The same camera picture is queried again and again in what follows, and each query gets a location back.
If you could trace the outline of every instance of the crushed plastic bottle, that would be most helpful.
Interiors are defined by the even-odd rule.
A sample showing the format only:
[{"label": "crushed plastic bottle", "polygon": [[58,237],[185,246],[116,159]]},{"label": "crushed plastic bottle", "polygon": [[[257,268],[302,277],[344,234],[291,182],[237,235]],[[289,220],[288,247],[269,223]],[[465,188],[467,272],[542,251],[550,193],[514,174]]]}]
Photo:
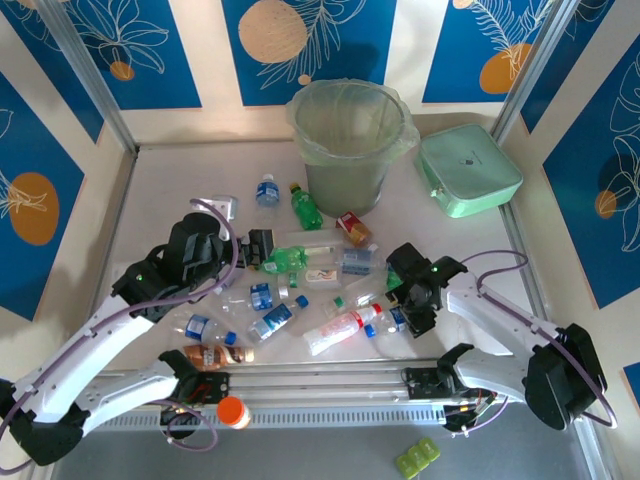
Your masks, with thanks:
[{"label": "crushed plastic bottle", "polygon": [[377,303],[340,315],[320,328],[310,330],[303,335],[312,356],[324,352],[327,348],[355,335],[376,315],[382,313]]},{"label": "crushed plastic bottle", "polygon": [[301,310],[309,305],[309,300],[300,295],[295,301],[281,303],[260,320],[251,324],[248,336],[254,342],[262,342],[293,320]]}]

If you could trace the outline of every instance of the mint green container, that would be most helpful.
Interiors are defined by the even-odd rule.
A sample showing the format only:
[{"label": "mint green container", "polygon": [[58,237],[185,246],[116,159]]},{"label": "mint green container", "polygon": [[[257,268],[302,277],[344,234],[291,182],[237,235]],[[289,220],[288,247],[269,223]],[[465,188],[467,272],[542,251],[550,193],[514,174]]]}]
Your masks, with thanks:
[{"label": "mint green container", "polygon": [[522,184],[522,173],[480,125],[430,135],[415,159],[431,196],[453,218],[507,203]]}]

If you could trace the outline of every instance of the green bottle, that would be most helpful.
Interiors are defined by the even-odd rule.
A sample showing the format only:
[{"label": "green bottle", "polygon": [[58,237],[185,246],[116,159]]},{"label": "green bottle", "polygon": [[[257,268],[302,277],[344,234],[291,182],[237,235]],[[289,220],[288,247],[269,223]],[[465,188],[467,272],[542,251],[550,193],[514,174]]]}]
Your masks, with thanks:
[{"label": "green bottle", "polygon": [[300,219],[300,225],[305,230],[320,230],[322,228],[322,215],[316,207],[311,195],[300,188],[297,183],[289,185],[291,190],[291,206]]},{"label": "green bottle", "polygon": [[260,270],[266,273],[278,274],[297,272],[307,268],[307,255],[303,247],[276,248],[271,252]]}]

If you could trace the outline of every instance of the small bottle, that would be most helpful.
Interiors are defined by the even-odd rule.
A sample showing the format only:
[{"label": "small bottle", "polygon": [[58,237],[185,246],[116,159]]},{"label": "small bottle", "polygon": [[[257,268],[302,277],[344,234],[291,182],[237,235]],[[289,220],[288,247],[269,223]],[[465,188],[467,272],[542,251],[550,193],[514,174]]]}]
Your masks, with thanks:
[{"label": "small bottle", "polygon": [[201,372],[214,372],[227,365],[251,363],[255,359],[253,348],[189,345],[183,350],[193,366]]},{"label": "small bottle", "polygon": [[249,327],[249,337],[256,343],[266,340],[293,320],[298,312],[307,308],[308,305],[309,300],[304,295],[296,298],[295,302],[281,303]]},{"label": "small bottle", "polygon": [[233,345],[236,343],[236,334],[229,331],[224,325],[202,315],[191,315],[183,312],[175,317],[173,330],[187,338],[197,340],[206,345],[224,343]]},{"label": "small bottle", "polygon": [[296,272],[307,268],[307,255],[302,247],[275,248],[260,270],[270,274]]},{"label": "small bottle", "polygon": [[238,397],[228,396],[220,400],[216,415],[220,423],[236,430],[247,428],[251,423],[251,410]]},{"label": "small bottle", "polygon": [[343,292],[332,300],[322,304],[328,318],[356,308],[366,307],[377,297],[387,291],[387,276],[382,271],[374,271],[371,275],[347,285]]},{"label": "small bottle", "polygon": [[276,210],[280,204],[280,190],[273,181],[273,175],[267,173],[256,189],[257,221],[260,227],[270,228],[276,218]]},{"label": "small bottle", "polygon": [[336,220],[336,228],[341,228],[354,247],[362,248],[371,240],[372,233],[353,212],[346,212]]},{"label": "small bottle", "polygon": [[311,195],[300,188],[297,183],[289,185],[291,191],[291,206],[296,212],[300,225],[305,230],[320,230],[322,228],[322,215],[318,211],[316,202]]},{"label": "small bottle", "polygon": [[309,268],[290,273],[289,287],[309,290],[337,290],[342,287],[342,273],[336,266]]},{"label": "small bottle", "polygon": [[382,308],[374,303],[370,307],[340,315],[322,327],[308,331],[303,337],[307,341],[311,355],[318,355],[332,345],[355,335],[358,330],[380,313],[382,313]]},{"label": "small bottle", "polygon": [[374,243],[368,248],[345,248],[340,261],[342,273],[369,275],[374,270],[386,270],[387,262]]},{"label": "small bottle", "polygon": [[287,298],[289,298],[289,288],[284,281],[230,288],[220,294],[222,310],[233,317],[270,310]]},{"label": "small bottle", "polygon": [[392,333],[403,332],[407,329],[407,319],[400,307],[392,308],[387,312],[382,312],[371,320],[369,325],[365,325],[364,331],[367,337],[373,338],[376,335],[390,335]]}]

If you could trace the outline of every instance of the water bottle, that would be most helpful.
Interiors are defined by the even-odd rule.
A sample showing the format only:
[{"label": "water bottle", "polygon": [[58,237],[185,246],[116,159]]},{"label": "water bottle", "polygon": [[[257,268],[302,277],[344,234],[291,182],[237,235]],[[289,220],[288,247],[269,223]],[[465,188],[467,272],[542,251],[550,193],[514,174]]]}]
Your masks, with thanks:
[{"label": "water bottle", "polygon": [[291,288],[308,290],[337,290],[342,287],[342,272],[336,265],[325,268],[309,268],[288,275]]},{"label": "water bottle", "polygon": [[347,275],[369,275],[375,270],[387,269],[387,261],[376,244],[368,248],[345,248],[340,265],[342,273]]},{"label": "water bottle", "polygon": [[192,315],[191,312],[176,315],[173,330],[205,345],[236,343],[236,334],[229,331],[223,324],[202,315]]},{"label": "water bottle", "polygon": [[307,268],[307,255],[302,247],[275,248],[260,266],[265,273],[296,272]]},{"label": "water bottle", "polygon": [[250,287],[235,287],[220,294],[222,310],[233,317],[244,317],[260,310],[270,310],[289,298],[286,279],[278,282],[258,283]]},{"label": "water bottle", "polygon": [[407,319],[400,307],[382,312],[368,325],[364,326],[364,331],[369,338],[373,338],[376,335],[390,335],[392,333],[403,332],[406,329]]},{"label": "water bottle", "polygon": [[376,315],[382,313],[377,303],[340,315],[320,328],[310,330],[303,335],[312,356],[324,352],[327,348],[355,335]]},{"label": "water bottle", "polygon": [[297,183],[289,186],[291,191],[291,206],[296,212],[300,225],[305,230],[320,230],[322,228],[322,215],[318,211],[316,202],[311,195],[300,188]]},{"label": "water bottle", "polygon": [[366,307],[386,291],[387,275],[384,271],[376,270],[371,275],[347,285],[340,295],[323,303],[322,309],[328,318],[334,318],[340,313]]},{"label": "water bottle", "polygon": [[280,204],[280,190],[273,181],[273,175],[267,173],[256,189],[257,221],[260,227],[271,228],[276,218],[276,209]]},{"label": "water bottle", "polygon": [[301,310],[307,308],[308,305],[309,300],[307,300],[307,297],[304,295],[296,298],[295,302],[289,301],[281,303],[249,327],[249,337],[256,343],[266,340],[293,320],[296,315]]}]

